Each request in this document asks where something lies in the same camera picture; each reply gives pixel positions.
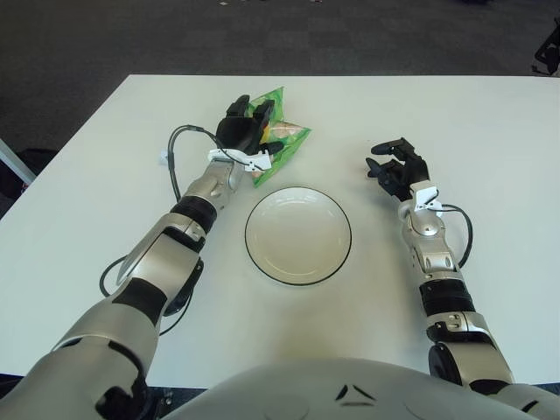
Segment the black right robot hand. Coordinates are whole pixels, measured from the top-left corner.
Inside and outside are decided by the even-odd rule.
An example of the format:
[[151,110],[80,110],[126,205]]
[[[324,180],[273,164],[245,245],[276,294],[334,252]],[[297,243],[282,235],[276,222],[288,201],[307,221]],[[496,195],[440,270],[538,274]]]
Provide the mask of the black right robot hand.
[[412,184],[430,179],[426,162],[415,153],[414,146],[404,137],[377,144],[371,148],[371,153],[393,157],[384,164],[367,157],[367,176],[377,179],[379,186],[388,195],[397,197],[401,202],[412,199],[410,192]]

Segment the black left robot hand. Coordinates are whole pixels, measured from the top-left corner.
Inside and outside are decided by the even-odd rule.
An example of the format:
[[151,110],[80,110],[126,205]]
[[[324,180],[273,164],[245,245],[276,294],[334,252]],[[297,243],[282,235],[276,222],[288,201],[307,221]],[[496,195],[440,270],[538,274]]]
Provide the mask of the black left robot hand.
[[267,151],[275,155],[284,148],[279,140],[268,140],[268,129],[272,124],[275,101],[265,99],[252,107],[249,95],[240,96],[226,111],[226,116],[219,122],[216,138],[222,149],[233,149],[245,155],[256,155]]

